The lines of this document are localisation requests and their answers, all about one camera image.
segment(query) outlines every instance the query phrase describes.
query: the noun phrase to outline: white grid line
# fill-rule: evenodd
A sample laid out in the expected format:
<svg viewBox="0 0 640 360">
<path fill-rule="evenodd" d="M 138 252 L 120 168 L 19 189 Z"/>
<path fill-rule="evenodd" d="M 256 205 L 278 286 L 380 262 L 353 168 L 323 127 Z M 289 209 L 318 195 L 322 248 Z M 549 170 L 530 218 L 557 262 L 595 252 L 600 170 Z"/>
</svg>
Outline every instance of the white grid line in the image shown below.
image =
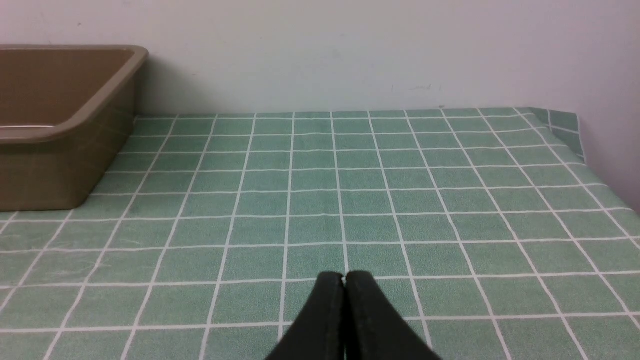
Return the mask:
<svg viewBox="0 0 640 360">
<path fill-rule="evenodd" d="M 529 121 L 525 118 L 522 117 L 529 125 L 531 125 L 531 123 L 529 123 Z M 538 136 L 540 136 L 540 138 L 542 139 L 542 141 L 545 142 L 545 144 L 548 145 L 547 140 L 544 139 L 544 137 L 542 137 L 542 135 L 540 134 L 540 132 L 538 132 L 536 130 L 536 132 L 538 133 Z M 553 150 L 553 148 L 551 146 L 548 147 L 549 150 L 551 152 L 553 152 L 554 156 L 558 159 L 558 161 L 560 161 L 561 163 L 564 163 L 564 160 L 562 160 L 562 158 L 560 158 L 560 156 L 558 156 L 558 154 L 555 152 L 555 150 Z M 575 172 L 573 172 L 573 169 L 571 169 L 571 167 L 569 167 L 567 164 L 564 164 L 566 169 L 573 175 L 573 177 L 576 179 L 576 181 L 578 181 L 578 183 L 583 184 L 582 180 L 578 177 L 578 175 L 575 174 Z M 609 217 L 609 219 L 611 219 L 611 221 L 616 224 L 616 226 L 618 227 L 618 229 L 620 229 L 620 231 L 622 231 L 622 233 L 625 236 L 628 236 L 629 241 L 631 241 L 632 244 L 634 244 L 638 249 L 640 249 L 640 245 L 638 245 L 631 237 L 631 235 L 629 235 L 629 233 L 620 225 L 620 223 L 618 223 L 618 221 L 613 217 L 613 215 L 611 215 L 610 212 L 608 212 L 606 210 L 606 208 L 602 205 L 602 203 L 600 202 L 600 200 L 598 200 L 598 198 L 593 195 L 593 193 L 589 190 L 589 188 L 587 186 L 583 186 L 584 190 L 587 191 L 589 193 L 589 195 L 591 196 L 591 198 L 593 198 L 593 200 L 600 206 L 600 209 L 602 211 L 604 211 L 604 213 Z M 569 237 L 573 238 L 573 234 L 571 233 L 571 231 L 569 231 L 569 228 L 567 228 L 567 226 L 564 224 L 564 222 L 562 221 L 562 218 L 555 214 L 556 218 L 558 219 L 558 221 L 560 221 L 560 224 L 562 225 L 562 227 L 564 227 L 564 230 L 569 234 Z M 593 262 L 593 260 L 589 257 L 589 254 L 584 250 L 584 248 L 582 247 L 582 245 L 580 245 L 579 242 L 575 241 L 574 244 L 578 247 L 578 249 L 580 250 L 580 252 L 584 255 L 584 257 L 587 259 L 587 261 L 589 261 L 589 264 L 591 265 L 591 267 L 593 268 L 593 270 L 595 270 L 596 272 L 600 272 L 598 267 L 596 266 L 596 264 Z M 600 279 L 602 280 L 602 282 L 604 282 L 604 284 L 608 287 L 608 289 L 611 291 L 611 293 L 614 295 L 614 297 L 618 300 L 618 302 L 620 303 L 620 306 L 622 306 L 622 309 L 629 314 L 629 318 L 631 319 L 631 321 L 634 323 L 634 325 L 640 330 L 640 322 L 638 322 L 638 320 L 632 316 L 630 314 L 629 308 L 627 307 L 627 304 L 625 303 L 625 301 L 620 297 L 620 295 L 618 295 L 618 292 L 613 288 L 613 286 L 611 286 L 611 283 L 609 283 L 609 281 L 602 275 L 600 274 Z"/>
<path fill-rule="evenodd" d="M 213 321 L 213 313 L 216 309 L 216 302 L 220 294 L 220 281 L 222 281 L 222 275 L 225 271 L 225 263 L 227 262 L 227 256 L 229 253 L 229 244 L 231 242 L 231 234 L 233 233 L 233 230 L 234 230 L 234 224 L 236 222 L 238 205 L 240 204 L 240 190 L 242 190 L 242 185 L 244 183 L 244 176 L 246 175 L 246 166 L 247 164 L 249 164 L 249 149 L 251 149 L 251 144 L 253 142 L 253 134 L 255 132 L 255 123 L 256 123 L 256 118 L 254 116 L 253 122 L 251 125 L 251 136 L 249 137 L 249 143 L 247 144 L 247 153 L 246 153 L 246 156 L 244 157 L 243 171 L 242 171 L 242 174 L 240 175 L 240 184 L 238 185 L 238 194 L 236 196 L 236 202 L 234 204 L 234 209 L 231 214 L 231 221 L 229 222 L 229 231 L 227 233 L 227 239 L 225 240 L 225 250 L 223 251 L 222 260 L 220 262 L 220 270 L 218 272 L 218 284 L 216 284 L 216 288 L 213 291 L 213 298 L 211 299 L 209 314 L 207 315 L 207 324 L 211 324 Z M 209 328 L 205 330 L 204 335 L 202 336 L 202 344 L 200 346 L 200 356 L 199 356 L 200 360 L 204 359 L 204 355 L 207 350 L 208 339 L 209 339 Z"/>
<path fill-rule="evenodd" d="M 493 127 L 491 126 L 491 124 L 487 121 L 486 118 L 484 118 L 484 122 L 487 124 L 487 126 L 493 131 Z M 498 141 L 502 144 L 504 150 L 507 152 L 507 154 L 509 155 L 509 157 L 511 158 L 511 160 L 516 164 L 516 165 L 520 165 L 520 163 L 518 162 L 518 160 L 516 160 L 516 158 L 513 156 L 513 154 L 511 153 L 511 151 L 509 151 L 509 149 L 506 147 L 506 145 L 504 144 L 504 142 L 502 141 L 502 139 L 498 136 L 498 134 L 493 134 Z M 523 169 L 520 168 L 520 172 L 522 173 L 522 175 L 524 175 L 524 177 L 527 179 L 527 181 L 533 186 L 533 180 L 531 180 L 531 178 L 529 177 L 529 175 L 527 174 L 527 172 Z M 544 201 L 544 203 L 547 205 L 547 207 L 549 208 L 549 210 L 551 212 L 553 212 L 553 208 L 551 207 L 551 205 L 547 202 L 547 200 L 544 198 L 544 196 L 542 196 L 542 193 L 540 192 L 540 189 L 534 188 L 536 193 L 538 194 L 538 196 Z M 496 205 L 496 207 L 498 209 L 500 209 L 498 207 L 497 202 L 495 202 L 495 199 L 493 199 L 493 195 L 491 194 L 490 191 L 487 190 L 487 194 L 492 198 L 492 200 L 494 201 L 494 204 Z M 513 238 L 515 240 L 518 240 L 518 235 L 516 234 L 515 231 L 513 231 L 513 229 L 511 228 L 511 224 L 507 221 L 506 217 L 503 215 L 502 216 L 503 221 L 505 221 L 505 223 L 507 224 L 507 226 L 509 227 L 509 230 L 513 233 Z M 522 252 L 522 255 L 524 255 L 525 259 L 527 260 L 527 262 L 529 263 L 529 266 L 531 267 L 531 270 L 533 270 L 534 274 L 537 275 L 537 279 L 538 282 L 540 283 L 540 286 L 542 286 L 543 290 L 545 291 L 545 293 L 547 294 L 547 296 L 549 297 L 549 299 L 551 300 L 551 303 L 553 303 L 554 308 L 556 309 L 556 313 L 558 313 L 558 315 L 560 316 L 560 319 L 562 320 L 562 323 L 564 325 L 564 328 L 566 329 L 567 333 L 569 334 L 569 337 L 571 337 L 573 343 L 575 344 L 575 346 L 577 347 L 578 351 L 580 352 L 580 355 L 582 356 L 583 359 L 587 359 L 587 354 L 585 353 L 584 349 L 582 348 L 582 344 L 580 344 L 580 341 L 578 340 L 578 338 L 576 337 L 575 333 L 573 332 L 573 329 L 571 328 L 571 326 L 569 325 L 569 321 L 567 321 L 566 317 L 564 316 L 562 309 L 560 309 L 560 305 L 558 304 L 556 298 L 553 296 L 553 294 L 551 293 L 551 291 L 549 290 L 549 288 L 547 287 L 547 285 L 545 284 L 544 280 L 542 279 L 542 277 L 539 276 L 538 274 L 538 269 L 536 268 L 535 264 L 533 263 L 533 261 L 531 260 L 531 257 L 529 257 L 529 254 L 527 253 L 527 251 L 524 249 L 524 246 L 518 241 L 518 248 L 520 249 L 520 252 Z"/>
<path fill-rule="evenodd" d="M 293 119 L 291 120 L 291 148 L 289 149 L 289 178 L 288 178 L 288 188 L 287 188 L 287 217 L 285 219 L 285 227 L 284 227 L 284 251 L 282 252 L 282 286 L 280 287 L 280 314 L 279 321 L 280 324 L 284 322 L 284 302 L 285 302 L 285 290 L 287 285 L 287 257 L 289 255 L 289 249 L 287 245 L 289 244 L 289 226 L 291 224 L 291 183 L 293 177 L 293 148 L 295 136 L 293 134 L 296 131 L 296 113 L 292 114 Z M 282 339 L 284 334 L 284 326 L 278 326 L 278 341 Z"/>
<path fill-rule="evenodd" d="M 373 131 L 373 122 L 371 120 L 371 113 L 367 111 L 367 114 L 369 115 L 369 126 L 371 127 L 371 131 Z M 380 163 L 380 167 L 382 167 L 382 155 L 380 154 L 380 150 L 378 147 L 378 140 L 376 136 L 373 137 L 373 144 L 376 147 L 376 152 L 378 154 L 378 161 Z M 404 257 L 404 263 L 406 265 L 407 274 L 409 275 L 409 281 L 411 282 L 413 297 L 415 298 L 415 303 L 418 307 L 418 314 L 420 314 L 420 316 L 424 316 L 424 308 L 422 307 L 422 301 L 420 301 L 420 293 L 418 292 L 418 287 L 415 284 L 415 279 L 413 279 L 413 270 L 411 269 L 411 262 L 409 261 L 409 255 L 406 251 L 406 246 L 404 244 L 404 236 L 402 234 L 402 229 L 400 228 L 400 221 L 398 221 L 398 217 L 396 215 L 396 207 L 394 205 L 393 196 L 391 196 L 391 191 L 389 190 L 387 173 L 384 171 L 384 169 L 382 170 L 382 179 L 384 180 L 385 188 L 387 189 L 387 197 L 389 200 L 389 205 L 391 207 L 391 214 L 394 218 L 394 222 L 396 223 L 396 231 L 398 234 L 398 238 L 400 239 L 400 248 L 402 250 L 402 254 Z M 422 321 L 422 328 L 424 331 L 424 338 L 427 341 L 427 345 L 429 345 L 429 347 L 433 347 L 433 344 L 431 341 L 431 335 L 429 334 L 429 327 L 427 326 L 427 321 L 424 321 L 424 320 Z"/>
</svg>

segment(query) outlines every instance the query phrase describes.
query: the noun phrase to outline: white wall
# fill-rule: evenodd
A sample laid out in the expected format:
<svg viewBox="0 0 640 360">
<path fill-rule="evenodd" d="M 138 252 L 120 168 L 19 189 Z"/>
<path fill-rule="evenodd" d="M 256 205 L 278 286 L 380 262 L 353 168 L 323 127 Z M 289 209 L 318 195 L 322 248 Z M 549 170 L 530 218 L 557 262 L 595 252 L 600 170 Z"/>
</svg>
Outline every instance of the white wall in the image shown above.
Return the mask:
<svg viewBox="0 0 640 360">
<path fill-rule="evenodd" d="M 577 112 L 640 209 L 638 0 L 0 1 L 0 43 L 138 44 L 140 110 Z"/>
</svg>

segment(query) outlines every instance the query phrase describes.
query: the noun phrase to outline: brown plastic tray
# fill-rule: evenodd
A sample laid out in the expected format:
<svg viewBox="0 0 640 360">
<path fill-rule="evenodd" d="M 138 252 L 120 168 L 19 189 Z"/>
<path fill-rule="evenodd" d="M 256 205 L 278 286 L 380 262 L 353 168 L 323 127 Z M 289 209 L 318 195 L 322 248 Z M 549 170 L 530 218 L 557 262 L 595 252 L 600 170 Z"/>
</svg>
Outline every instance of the brown plastic tray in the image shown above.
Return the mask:
<svg viewBox="0 0 640 360">
<path fill-rule="evenodd" d="M 148 51 L 128 45 L 0 45 L 0 211 L 72 209 L 133 129 Z"/>
</svg>

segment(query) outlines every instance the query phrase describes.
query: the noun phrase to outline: green square tile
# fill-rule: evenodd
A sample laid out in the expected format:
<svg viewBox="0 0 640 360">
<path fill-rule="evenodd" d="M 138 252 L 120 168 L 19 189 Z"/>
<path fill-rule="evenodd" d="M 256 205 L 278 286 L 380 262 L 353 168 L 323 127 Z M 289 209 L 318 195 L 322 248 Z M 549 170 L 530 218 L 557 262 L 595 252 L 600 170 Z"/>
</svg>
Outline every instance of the green square tile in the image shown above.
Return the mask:
<svg viewBox="0 0 640 360">
<path fill-rule="evenodd" d="M 573 175 L 563 165 L 556 167 L 525 167 L 523 169 L 536 186 L 578 184 Z"/>
<path fill-rule="evenodd" d="M 463 147 L 502 147 L 500 140 L 492 133 L 459 133 L 458 139 Z"/>
<path fill-rule="evenodd" d="M 434 190 L 393 191 L 391 196 L 397 213 L 443 212 L 438 193 Z"/>
<path fill-rule="evenodd" d="M 249 154 L 246 166 L 247 170 L 281 170 L 288 168 L 288 152 L 252 152 Z"/>
<path fill-rule="evenodd" d="M 54 332 L 0 334 L 0 349 L 6 359 L 42 359 L 55 335 Z"/>
<path fill-rule="evenodd" d="M 155 154 L 119 154 L 109 171 L 147 171 L 155 158 Z"/>
<path fill-rule="evenodd" d="M 93 189 L 94 193 L 134 193 L 142 183 L 144 174 L 104 174 L 98 185 Z"/>
<path fill-rule="evenodd" d="M 115 230 L 116 221 L 68 222 L 49 245 L 50 249 L 101 249 Z"/>
<path fill-rule="evenodd" d="M 485 117 L 494 131 L 523 130 L 531 126 L 522 117 Z"/>
<path fill-rule="evenodd" d="M 211 329 L 205 359 L 264 359 L 277 341 L 277 326 Z"/>
<path fill-rule="evenodd" d="M 131 202 L 130 195 L 92 195 L 74 209 L 71 219 L 120 218 Z"/>
<path fill-rule="evenodd" d="M 459 149 L 460 144 L 452 133 L 447 134 L 417 134 L 421 149 Z"/>
<path fill-rule="evenodd" d="M 162 152 L 202 152 L 208 139 L 208 136 L 169 136 Z"/>
<path fill-rule="evenodd" d="M 496 211 L 484 190 L 442 190 L 440 194 L 447 209 L 452 212 Z"/>
<path fill-rule="evenodd" d="M 627 204 L 622 201 L 608 186 L 593 185 L 587 186 L 589 191 L 600 201 L 605 208 L 626 208 Z"/>
<path fill-rule="evenodd" d="M 505 217 L 521 240 L 569 238 L 560 222 L 552 214 L 507 214 Z"/>
<path fill-rule="evenodd" d="M 335 135 L 337 150 L 375 150 L 373 135 Z"/>
<path fill-rule="evenodd" d="M 253 132 L 258 134 L 291 134 L 292 120 L 289 119 L 260 119 L 255 121 Z"/>
<path fill-rule="evenodd" d="M 285 223 L 284 218 L 237 218 L 230 243 L 284 244 Z"/>
<path fill-rule="evenodd" d="M 223 280 L 282 278 L 283 247 L 229 249 Z"/>
<path fill-rule="evenodd" d="M 544 188 L 540 192 L 554 210 L 585 210 L 600 207 L 583 188 Z"/>
<path fill-rule="evenodd" d="M 0 236 L 0 250 L 43 249 L 61 226 L 58 222 L 13 222 Z"/>
<path fill-rule="evenodd" d="M 524 243 L 525 251 L 539 273 L 592 272 L 580 249 L 569 241 Z"/>
<path fill-rule="evenodd" d="M 443 359 L 506 359 L 491 321 L 430 321 L 429 335 Z"/>
<path fill-rule="evenodd" d="M 296 119 L 296 134 L 331 134 L 330 119 Z"/>
<path fill-rule="evenodd" d="M 420 151 L 380 151 L 380 157 L 385 168 L 424 167 Z"/>
<path fill-rule="evenodd" d="M 371 124 L 373 125 L 373 131 L 377 134 L 381 133 L 411 133 L 411 128 L 404 119 L 404 113 L 401 116 L 403 119 L 373 119 Z"/>
<path fill-rule="evenodd" d="M 307 302 L 313 288 L 313 281 L 287 282 L 284 297 L 285 321 L 293 321 L 296 319 Z"/>
<path fill-rule="evenodd" d="M 345 214 L 391 213 L 389 197 L 382 191 L 342 192 L 342 210 Z"/>
<path fill-rule="evenodd" d="M 640 218 L 632 210 L 613 210 L 611 216 L 631 236 L 640 236 Z"/>
<path fill-rule="evenodd" d="M 458 244 L 409 244 L 406 253 L 414 276 L 471 275 Z"/>
<path fill-rule="evenodd" d="M 545 145 L 545 142 L 542 141 L 542 138 L 533 129 L 514 131 L 510 133 L 499 133 L 498 137 L 506 147 Z"/>
<path fill-rule="evenodd" d="M 128 218 L 173 218 L 178 215 L 184 195 L 138 195 Z"/>
<path fill-rule="evenodd" d="M 466 119 L 449 119 L 449 123 L 454 131 L 486 131 L 491 129 L 481 117 L 471 117 Z"/>
<path fill-rule="evenodd" d="M 204 329 L 138 330 L 128 360 L 198 359 Z"/>
<path fill-rule="evenodd" d="M 255 173 L 247 173 L 244 176 L 246 188 L 247 176 Z M 240 187 L 240 172 L 200 172 L 193 181 L 192 192 L 236 192 Z"/>
<path fill-rule="evenodd" d="M 445 215 L 398 216 L 405 241 L 455 240 L 456 234 Z"/>
<path fill-rule="evenodd" d="M 380 161 L 375 151 L 338 152 L 339 168 L 379 168 Z"/>
<path fill-rule="evenodd" d="M 291 190 L 331 190 L 336 188 L 335 170 L 306 170 L 291 173 Z"/>
<path fill-rule="evenodd" d="M 3 329 L 58 328 L 79 288 L 19 288 L 0 313 Z"/>
<path fill-rule="evenodd" d="M 622 307 L 597 275 L 554 276 L 545 284 L 563 313 L 617 313 Z"/>
<path fill-rule="evenodd" d="M 531 185 L 519 168 L 483 167 L 478 173 L 489 187 Z"/>
<path fill-rule="evenodd" d="M 477 274 L 531 274 L 531 266 L 514 243 L 472 243 L 465 249 Z"/>
<path fill-rule="evenodd" d="M 171 245 L 224 245 L 230 223 L 229 218 L 178 220 Z"/>
<path fill-rule="evenodd" d="M 347 241 L 400 241 L 393 217 L 345 217 Z"/>
<path fill-rule="evenodd" d="M 338 192 L 299 192 L 291 194 L 291 215 L 337 214 Z"/>
<path fill-rule="evenodd" d="M 236 194 L 191 194 L 184 206 L 184 217 L 229 216 L 234 212 Z"/>
<path fill-rule="evenodd" d="M 637 274 L 607 275 L 607 281 L 625 302 L 629 311 L 640 311 L 640 276 Z"/>
<path fill-rule="evenodd" d="M 223 284 L 214 323 L 275 322 L 280 312 L 280 282 Z"/>
<path fill-rule="evenodd" d="M 409 117 L 442 117 L 440 109 L 407 110 L 406 114 Z"/>
<path fill-rule="evenodd" d="M 132 135 L 167 135 L 172 124 L 173 119 L 138 119 L 133 128 Z"/>
<path fill-rule="evenodd" d="M 193 171 L 198 167 L 200 154 L 160 154 L 153 171 Z"/>
<path fill-rule="evenodd" d="M 193 174 L 189 172 L 155 172 L 148 175 L 141 193 L 187 192 Z"/>
<path fill-rule="evenodd" d="M 332 113 L 332 116 L 334 119 L 366 119 L 367 117 L 369 117 L 369 114 L 366 111 L 334 111 Z"/>
<path fill-rule="evenodd" d="M 451 218 L 461 240 L 513 240 L 498 214 L 462 214 Z"/>
<path fill-rule="evenodd" d="M 416 280 L 415 285 L 426 316 L 488 314 L 472 279 Z"/>
<path fill-rule="evenodd" d="M 213 119 L 180 119 L 173 125 L 171 135 L 209 135 Z"/>
<path fill-rule="evenodd" d="M 385 175 L 391 189 L 433 188 L 429 171 L 425 168 L 388 169 Z"/>
<path fill-rule="evenodd" d="M 237 209 L 238 215 L 286 215 L 286 193 L 243 193 Z"/>
<path fill-rule="evenodd" d="M 342 245 L 289 247 L 287 279 L 315 279 L 325 271 L 344 271 Z"/>
<path fill-rule="evenodd" d="M 98 255 L 99 252 L 46 252 L 24 284 L 83 282 L 93 270 Z"/>
<path fill-rule="evenodd" d="M 249 136 L 212 136 L 207 151 L 246 151 L 249 148 Z"/>
<path fill-rule="evenodd" d="M 413 135 L 376 135 L 376 141 L 378 142 L 378 148 L 380 148 L 380 150 L 418 148 L 415 144 L 415 139 L 413 139 Z"/>
<path fill-rule="evenodd" d="M 480 187 L 482 183 L 472 168 L 435 168 L 431 171 L 439 188 Z"/>
<path fill-rule="evenodd" d="M 207 322 L 213 285 L 156 286 L 140 325 L 188 325 Z"/>
<path fill-rule="evenodd" d="M 448 133 L 451 131 L 445 119 L 410 119 L 411 127 L 416 133 Z"/>
<path fill-rule="evenodd" d="M 294 150 L 333 150 L 331 135 L 297 135 L 294 140 Z"/>
<path fill-rule="evenodd" d="M 469 167 L 471 164 L 462 150 L 425 150 L 422 152 L 430 167 Z"/>
<path fill-rule="evenodd" d="M 340 170 L 341 189 L 386 189 L 381 170 Z"/>
<path fill-rule="evenodd" d="M 85 288 L 68 327 L 132 326 L 147 287 Z"/>
<path fill-rule="evenodd" d="M 545 201 L 535 189 L 493 189 L 490 191 L 502 211 L 548 210 Z"/>
<path fill-rule="evenodd" d="M 578 115 L 564 111 L 550 110 L 551 124 L 561 129 L 578 131 Z"/>
<path fill-rule="evenodd" d="M 170 249 L 164 254 L 157 282 L 215 281 L 223 249 Z"/>
<path fill-rule="evenodd" d="M 116 359 L 122 354 L 130 331 L 65 332 L 49 359 L 82 360 L 87 354 Z"/>
<path fill-rule="evenodd" d="M 35 252 L 0 254 L 0 286 L 18 285 L 37 255 Z"/>
<path fill-rule="evenodd" d="M 251 151 L 290 151 L 291 135 L 260 136 L 256 135 L 251 141 Z"/>
<path fill-rule="evenodd" d="M 617 238 L 622 231 L 604 212 L 558 214 L 576 238 Z"/>
<path fill-rule="evenodd" d="M 249 158 L 261 157 L 265 155 L 281 155 L 281 154 L 251 154 Z M 202 164 L 200 170 L 242 170 L 244 168 L 244 161 L 246 154 L 205 154 L 202 158 Z"/>
<path fill-rule="evenodd" d="M 300 217 L 289 221 L 289 243 L 342 241 L 339 217 Z"/>
<path fill-rule="evenodd" d="M 571 318 L 569 324 L 590 359 L 636 359 L 638 329 L 626 316 Z"/>
<path fill-rule="evenodd" d="M 163 247 L 172 227 L 173 220 L 123 220 L 109 247 Z"/>
<path fill-rule="evenodd" d="M 90 282 L 149 282 L 153 276 L 160 250 L 109 251 Z"/>
<path fill-rule="evenodd" d="M 470 149 L 467 154 L 475 166 L 515 165 L 504 149 Z"/>
<path fill-rule="evenodd" d="M 377 280 L 378 286 L 401 316 L 419 316 L 413 287 L 408 279 Z"/>
<path fill-rule="evenodd" d="M 630 240 L 582 241 L 600 271 L 640 270 L 640 251 Z"/>
<path fill-rule="evenodd" d="M 535 277 L 480 280 L 496 315 L 555 314 L 549 296 Z"/>
<path fill-rule="evenodd" d="M 513 108 L 484 108 L 479 109 L 484 116 L 512 116 L 518 115 Z"/>
<path fill-rule="evenodd" d="M 335 161 L 333 152 L 330 151 L 314 151 L 314 152 L 294 152 L 293 168 L 333 168 Z"/>
<path fill-rule="evenodd" d="M 250 119 L 218 119 L 213 128 L 215 135 L 249 135 L 253 127 Z"/>
<path fill-rule="evenodd" d="M 581 359 L 560 319 L 501 320 L 513 359 Z"/>
<path fill-rule="evenodd" d="M 400 245 L 348 245 L 349 269 L 368 271 L 373 276 L 407 276 Z"/>
<path fill-rule="evenodd" d="M 368 134 L 371 132 L 371 126 L 369 119 L 334 120 L 333 130 L 336 134 Z"/>
<path fill-rule="evenodd" d="M 509 150 L 520 165 L 559 164 L 551 150 L 546 147 L 523 147 Z"/>
</svg>

